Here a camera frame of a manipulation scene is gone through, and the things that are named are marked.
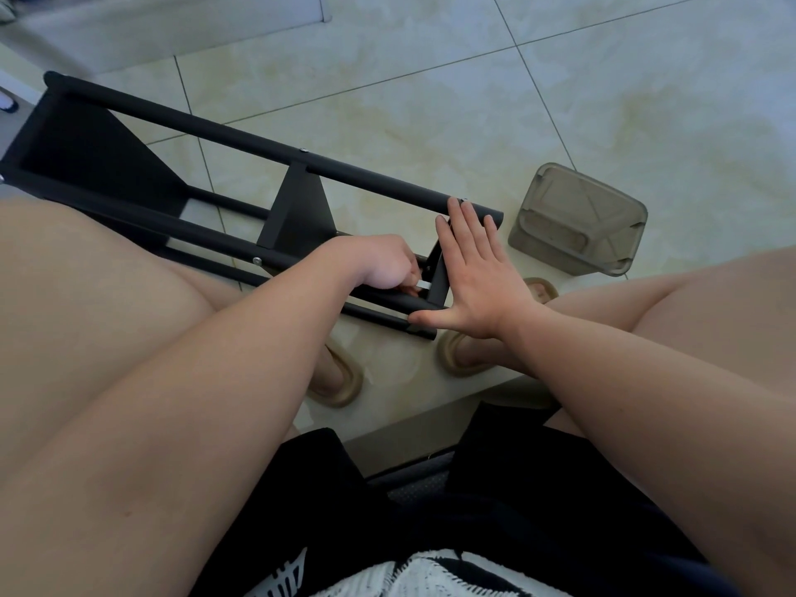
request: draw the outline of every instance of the person's left arm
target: person's left arm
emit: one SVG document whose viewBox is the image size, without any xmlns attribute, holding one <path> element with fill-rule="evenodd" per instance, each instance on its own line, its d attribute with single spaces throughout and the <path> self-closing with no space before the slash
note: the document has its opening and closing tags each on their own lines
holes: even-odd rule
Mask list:
<svg viewBox="0 0 796 597">
<path fill-rule="evenodd" d="M 419 277 L 398 236 L 338 237 L 108 389 L 0 489 L 0 595 L 186 595 L 345 298 Z"/>
</svg>

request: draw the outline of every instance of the plastic container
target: plastic container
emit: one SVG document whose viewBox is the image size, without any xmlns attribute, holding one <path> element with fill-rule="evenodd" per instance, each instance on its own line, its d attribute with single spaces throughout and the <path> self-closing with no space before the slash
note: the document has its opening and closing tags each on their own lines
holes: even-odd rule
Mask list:
<svg viewBox="0 0 796 597">
<path fill-rule="evenodd" d="M 640 201 L 548 163 L 536 170 L 509 245 L 574 276 L 621 276 L 631 269 L 646 220 Z"/>
</svg>

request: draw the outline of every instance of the leg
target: leg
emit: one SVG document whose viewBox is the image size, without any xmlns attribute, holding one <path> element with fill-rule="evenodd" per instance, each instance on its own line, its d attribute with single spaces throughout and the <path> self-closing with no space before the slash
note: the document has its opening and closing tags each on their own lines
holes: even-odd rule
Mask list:
<svg viewBox="0 0 796 597">
<path fill-rule="evenodd" d="M 782 393 L 796 389 L 796 248 L 767 251 L 687 274 L 565 294 L 562 313 L 632 331 Z M 462 364 L 526 372 L 496 340 L 463 340 Z M 565 411 L 548 422 L 581 434 Z"/>
<path fill-rule="evenodd" d="M 101 391 L 243 294 L 61 205 L 0 204 L 0 482 Z M 323 349 L 313 378 L 340 369 Z"/>
</svg>

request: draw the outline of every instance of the black metal frame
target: black metal frame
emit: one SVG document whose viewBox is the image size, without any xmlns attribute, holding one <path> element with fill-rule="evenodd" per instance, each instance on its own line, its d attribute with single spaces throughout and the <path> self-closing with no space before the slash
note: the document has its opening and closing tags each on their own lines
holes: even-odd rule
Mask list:
<svg viewBox="0 0 796 597">
<path fill-rule="evenodd" d="M 257 286 L 267 279 L 165 246 L 168 237 L 237 260 L 286 270 L 335 235 L 320 177 L 418 207 L 447 213 L 447 195 L 254 136 L 81 79 L 48 72 L 48 86 L 25 126 L 0 161 L 5 182 L 46 200 L 79 209 L 164 258 Z M 116 111 L 288 166 L 272 208 L 230 199 L 186 184 L 116 119 Z M 189 199 L 264 220 L 257 243 L 180 220 Z M 478 217 L 503 213 L 474 205 Z M 397 290 L 360 286 L 352 296 L 399 313 L 443 308 L 449 289 L 439 243 L 417 256 L 428 291 L 413 298 Z M 344 313 L 433 339 L 436 331 L 403 318 L 345 304 Z"/>
</svg>

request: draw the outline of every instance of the beige slipper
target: beige slipper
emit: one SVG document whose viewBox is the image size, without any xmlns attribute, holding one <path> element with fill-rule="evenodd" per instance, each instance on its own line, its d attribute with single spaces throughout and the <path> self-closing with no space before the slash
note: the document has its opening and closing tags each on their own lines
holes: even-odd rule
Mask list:
<svg viewBox="0 0 796 597">
<path fill-rule="evenodd" d="M 547 291 L 550 299 L 558 297 L 558 290 L 552 285 L 552 282 L 546 279 L 532 278 L 524 279 L 525 284 L 530 288 L 532 285 L 542 285 L 544 290 Z M 443 336 L 439 338 L 437 343 L 437 360 L 439 365 L 445 371 L 454 377 L 469 377 L 477 375 L 479 372 L 488 371 L 494 364 L 474 364 L 472 366 L 463 366 L 456 362 L 454 352 L 456 351 L 459 342 L 464 339 L 466 335 L 463 332 L 445 331 Z"/>
<path fill-rule="evenodd" d="M 315 402 L 324 406 L 343 408 L 351 404 L 359 396 L 359 392 L 362 391 L 364 372 L 359 363 L 337 341 L 330 337 L 326 340 L 325 346 L 332 355 L 334 363 L 343 372 L 343 385 L 333 396 L 321 396 L 312 390 L 307 390 L 306 393 Z"/>
</svg>

